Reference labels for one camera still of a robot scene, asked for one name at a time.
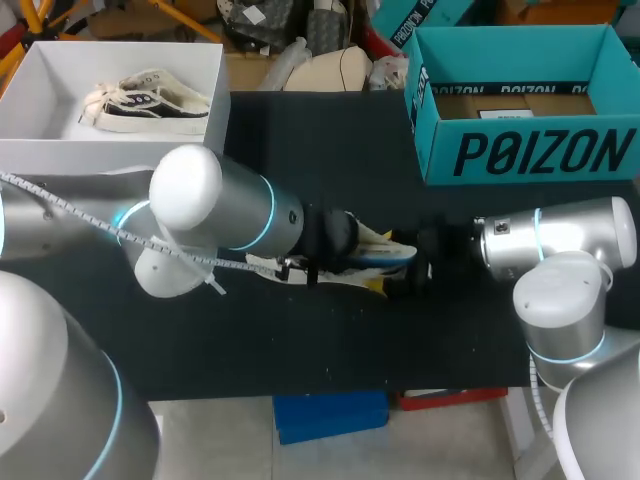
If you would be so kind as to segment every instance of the plastic bag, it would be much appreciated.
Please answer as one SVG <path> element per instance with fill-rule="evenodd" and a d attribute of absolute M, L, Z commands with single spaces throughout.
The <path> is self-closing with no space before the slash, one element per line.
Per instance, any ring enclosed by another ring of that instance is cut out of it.
<path fill-rule="evenodd" d="M 307 41 L 302 37 L 298 37 L 294 43 L 285 48 L 284 52 L 271 66 L 271 70 L 267 73 L 258 90 L 262 92 L 282 90 L 293 69 L 311 58 L 311 50 L 306 46 Z"/>
<path fill-rule="evenodd" d="M 382 57 L 373 63 L 369 88 L 371 90 L 402 90 L 407 83 L 408 70 L 408 58 Z"/>

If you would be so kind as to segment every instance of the shoe box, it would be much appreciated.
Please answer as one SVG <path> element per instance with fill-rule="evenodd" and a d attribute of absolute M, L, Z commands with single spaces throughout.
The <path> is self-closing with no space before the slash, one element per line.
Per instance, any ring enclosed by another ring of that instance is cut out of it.
<path fill-rule="evenodd" d="M 371 24 L 396 48 L 406 52 L 415 28 L 457 25 L 472 4 L 473 0 L 384 0 Z"/>
<path fill-rule="evenodd" d="M 117 85 L 163 68 L 211 98 L 204 135 L 114 133 L 79 123 L 97 84 Z M 36 42 L 0 99 L 0 169 L 15 174 L 91 174 L 155 167 L 173 148 L 203 143 L 222 151 L 230 97 L 221 45 Z"/>
<path fill-rule="evenodd" d="M 636 0 L 499 0 L 496 25 L 611 23 L 620 5 Z"/>
<path fill-rule="evenodd" d="M 613 28 L 420 28 L 405 89 L 433 185 L 626 180 L 640 71 Z"/>

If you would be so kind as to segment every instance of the shoe sole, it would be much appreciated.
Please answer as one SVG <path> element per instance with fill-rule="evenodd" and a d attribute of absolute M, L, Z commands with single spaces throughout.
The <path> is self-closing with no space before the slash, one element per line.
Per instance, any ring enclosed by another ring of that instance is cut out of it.
<path fill-rule="evenodd" d="M 120 117 L 102 113 L 95 122 L 82 117 L 80 123 L 115 133 L 174 133 L 204 135 L 208 117 L 201 118 L 140 118 Z"/>

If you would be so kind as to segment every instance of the red crate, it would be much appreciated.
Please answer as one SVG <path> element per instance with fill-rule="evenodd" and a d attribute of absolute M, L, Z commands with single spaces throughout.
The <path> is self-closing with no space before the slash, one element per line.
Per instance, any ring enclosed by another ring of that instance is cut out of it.
<path fill-rule="evenodd" d="M 398 405 L 405 411 L 424 410 L 425 408 L 448 407 L 462 403 L 485 402 L 494 398 L 506 397 L 506 388 L 476 388 L 465 390 L 453 395 L 425 395 L 420 397 L 405 397 L 397 394 Z"/>
<path fill-rule="evenodd" d="M 0 35 L 0 58 L 6 57 L 13 47 L 20 43 L 22 35 L 24 35 L 24 32 L 26 31 L 27 29 L 24 24 L 18 23 L 13 28 Z"/>

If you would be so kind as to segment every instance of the white cable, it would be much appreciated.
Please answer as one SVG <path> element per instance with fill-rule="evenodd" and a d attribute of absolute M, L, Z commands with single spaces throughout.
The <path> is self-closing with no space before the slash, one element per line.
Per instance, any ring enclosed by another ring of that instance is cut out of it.
<path fill-rule="evenodd" d="M 137 243 L 138 245 L 141 245 L 144 248 L 148 248 L 149 250 L 154 250 L 156 252 L 163 253 L 165 255 L 169 255 L 172 257 L 177 257 L 185 262 L 209 265 L 211 267 L 244 270 L 246 272 L 260 273 L 262 275 L 266 275 L 269 277 L 276 276 L 276 274 L 278 273 L 276 270 L 273 270 L 267 267 L 261 267 L 258 265 L 249 265 L 247 263 L 235 262 L 233 260 L 223 260 L 221 258 L 208 258 L 208 257 L 196 256 L 196 255 L 191 255 L 189 253 L 185 253 L 184 251 L 182 251 L 182 249 L 176 250 L 175 248 L 172 248 L 171 246 L 167 246 L 163 243 L 156 242 L 148 238 L 144 238 L 134 233 L 128 232 L 121 228 L 114 227 L 113 225 L 74 207 L 71 203 L 67 202 L 66 200 L 63 200 L 62 198 L 46 191 L 45 189 L 27 180 L 24 180 L 23 178 L 16 177 L 11 173 L 0 171 L 0 180 L 10 185 L 13 185 L 15 187 L 18 187 L 32 195 L 35 195 L 36 197 L 45 200 L 51 205 L 61 208 L 65 212 L 69 213 L 70 215 L 73 215 L 79 218 L 80 220 L 93 225 L 95 228 L 105 231 L 121 240 Z"/>
<path fill-rule="evenodd" d="M 160 228 L 160 232 L 162 233 L 162 236 L 164 237 L 166 242 L 169 244 L 169 246 L 174 250 L 176 250 L 177 252 L 180 252 L 183 255 L 186 255 L 182 247 L 178 245 L 178 242 L 176 242 L 176 239 L 173 238 L 173 235 L 171 234 L 169 229 L 163 223 L 160 223 L 157 218 L 156 218 L 156 222 L 158 222 L 158 227 Z M 213 274 L 213 270 L 209 272 L 208 270 L 205 270 L 204 268 L 200 267 L 199 264 L 194 263 L 191 260 L 188 260 L 186 258 L 184 258 L 184 264 L 193 272 L 195 272 L 196 275 L 201 276 L 204 279 L 204 283 L 206 283 L 207 285 L 211 285 L 220 295 L 227 294 L 227 291 L 224 288 L 222 288 L 222 285 L 220 285 L 216 281 L 216 277 Z"/>
<path fill-rule="evenodd" d="M 538 412 L 538 418 L 540 419 L 540 423 L 542 423 L 544 431 L 547 432 L 549 439 L 553 442 L 553 428 L 551 428 L 547 414 L 544 411 L 544 405 L 542 405 L 540 388 L 538 386 L 538 370 L 536 369 L 536 363 L 532 355 L 529 355 L 529 379 L 531 380 L 531 395 L 533 396 L 533 403 Z"/>

